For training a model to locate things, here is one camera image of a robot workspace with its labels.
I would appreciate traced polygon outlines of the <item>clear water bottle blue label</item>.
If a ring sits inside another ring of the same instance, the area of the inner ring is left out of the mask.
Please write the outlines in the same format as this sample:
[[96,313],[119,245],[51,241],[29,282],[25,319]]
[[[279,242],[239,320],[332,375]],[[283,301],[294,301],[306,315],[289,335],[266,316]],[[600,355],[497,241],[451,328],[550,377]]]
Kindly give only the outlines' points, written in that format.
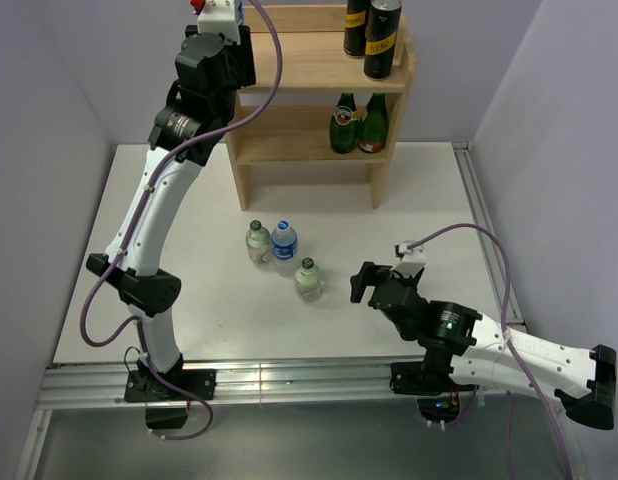
[[238,25],[243,25],[244,24],[243,1],[242,0],[234,0],[234,5],[235,5],[235,8],[236,8],[237,23],[238,23]]

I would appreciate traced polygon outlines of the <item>black can yellow label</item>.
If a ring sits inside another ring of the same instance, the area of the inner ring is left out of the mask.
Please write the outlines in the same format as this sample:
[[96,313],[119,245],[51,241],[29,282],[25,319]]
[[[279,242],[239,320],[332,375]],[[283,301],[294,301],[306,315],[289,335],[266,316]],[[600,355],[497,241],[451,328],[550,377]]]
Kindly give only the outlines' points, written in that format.
[[353,58],[365,53],[370,0],[348,0],[344,29],[344,52]]

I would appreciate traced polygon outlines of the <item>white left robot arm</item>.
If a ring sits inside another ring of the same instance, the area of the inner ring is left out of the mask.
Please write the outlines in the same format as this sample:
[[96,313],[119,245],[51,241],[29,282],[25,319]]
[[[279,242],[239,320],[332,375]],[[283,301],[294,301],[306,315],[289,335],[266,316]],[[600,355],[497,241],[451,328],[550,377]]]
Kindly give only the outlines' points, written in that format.
[[186,37],[175,59],[177,78],[154,120],[143,175],[116,238],[86,267],[111,285],[138,323],[146,359],[141,375],[159,373],[177,383],[183,356],[175,341],[171,307],[182,282],[160,267],[168,231],[184,196],[209,160],[220,133],[233,119],[239,89],[256,82],[250,30],[227,44],[218,35]]

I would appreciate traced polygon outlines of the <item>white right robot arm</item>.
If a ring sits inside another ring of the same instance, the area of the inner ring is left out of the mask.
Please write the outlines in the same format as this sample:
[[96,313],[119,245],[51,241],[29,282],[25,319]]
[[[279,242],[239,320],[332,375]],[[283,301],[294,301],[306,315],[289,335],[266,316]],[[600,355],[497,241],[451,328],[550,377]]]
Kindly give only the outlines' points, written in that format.
[[557,399],[571,420],[600,430],[613,428],[612,348],[554,344],[468,307],[424,299],[417,292],[424,272],[416,261],[419,246],[398,245],[398,265],[365,262],[350,280],[352,302],[361,302],[371,288],[369,306],[390,320],[402,339],[425,350],[421,362],[393,364],[390,386],[395,393],[439,395],[465,385],[494,387],[536,396],[542,403]]

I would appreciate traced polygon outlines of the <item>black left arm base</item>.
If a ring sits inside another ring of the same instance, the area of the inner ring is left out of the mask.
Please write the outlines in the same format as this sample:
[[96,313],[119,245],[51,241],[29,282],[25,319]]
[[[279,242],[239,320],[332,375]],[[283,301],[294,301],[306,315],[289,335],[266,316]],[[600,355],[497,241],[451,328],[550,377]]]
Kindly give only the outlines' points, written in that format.
[[[205,433],[214,420],[208,402],[214,397],[216,379],[215,369],[185,369],[159,381],[142,366],[128,372],[123,401],[145,405],[145,424],[152,434],[170,440],[195,438]],[[187,422],[193,403],[200,403],[207,410],[205,425],[195,433],[174,434]]]

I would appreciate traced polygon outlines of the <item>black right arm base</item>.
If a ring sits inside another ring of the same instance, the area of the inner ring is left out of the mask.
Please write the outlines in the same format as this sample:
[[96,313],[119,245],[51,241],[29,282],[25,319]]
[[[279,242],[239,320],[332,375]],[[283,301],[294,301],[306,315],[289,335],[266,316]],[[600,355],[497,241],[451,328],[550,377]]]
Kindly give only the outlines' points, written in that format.
[[427,372],[423,361],[393,362],[390,373],[391,391],[416,399],[417,413],[427,428],[445,431],[478,404],[476,385],[459,385],[446,374]]

